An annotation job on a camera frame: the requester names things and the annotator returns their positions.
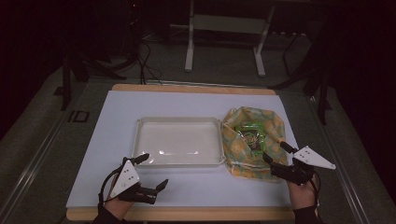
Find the bag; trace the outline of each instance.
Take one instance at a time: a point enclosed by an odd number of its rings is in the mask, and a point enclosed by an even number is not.
[[[279,145],[286,140],[283,120],[272,110],[242,106],[227,114],[221,129],[228,171],[237,177],[278,181],[278,177],[271,175],[270,166],[262,159],[262,155],[252,152],[242,136],[235,131],[235,127],[246,121],[262,124],[265,153],[274,162],[288,165],[286,152]]]

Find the white table leg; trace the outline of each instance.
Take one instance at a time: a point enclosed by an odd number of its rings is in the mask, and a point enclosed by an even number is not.
[[[187,46],[186,72],[192,71],[192,59],[194,56],[194,0],[190,0],[190,25],[189,25],[189,45]]]
[[[259,77],[265,77],[264,65],[262,64],[262,46],[264,45],[265,37],[267,37],[268,35],[268,28],[270,27],[274,11],[275,6],[272,6],[264,23],[264,26],[262,27],[260,42],[256,47],[253,48],[254,59],[256,60],[257,72]]]

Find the black sleeve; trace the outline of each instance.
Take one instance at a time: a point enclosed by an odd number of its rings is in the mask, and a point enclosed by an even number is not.
[[[295,224],[320,224],[322,223],[315,213],[316,205],[293,210],[295,216]]]
[[[124,224],[127,223],[124,219],[119,221],[105,208],[102,208],[98,216],[93,220],[92,224]]]

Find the white tray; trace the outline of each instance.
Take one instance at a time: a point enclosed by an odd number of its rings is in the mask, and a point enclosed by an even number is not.
[[[220,165],[225,161],[216,118],[142,118],[137,122],[133,157],[148,153],[139,166]]]

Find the person's hand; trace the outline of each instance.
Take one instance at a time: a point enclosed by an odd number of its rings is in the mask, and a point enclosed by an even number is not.
[[[117,177],[115,176],[113,178],[113,182],[111,183],[111,190],[114,187],[116,179]],[[110,199],[111,190],[107,195],[107,199]],[[105,209],[113,214],[113,216],[116,217],[118,220],[122,220],[132,205],[134,205],[134,202],[125,202],[116,197],[115,199],[112,199],[105,203]]]
[[[287,183],[289,187],[291,207],[294,210],[309,207],[317,203],[315,202],[315,190],[310,181],[301,186],[289,181],[287,181]]]

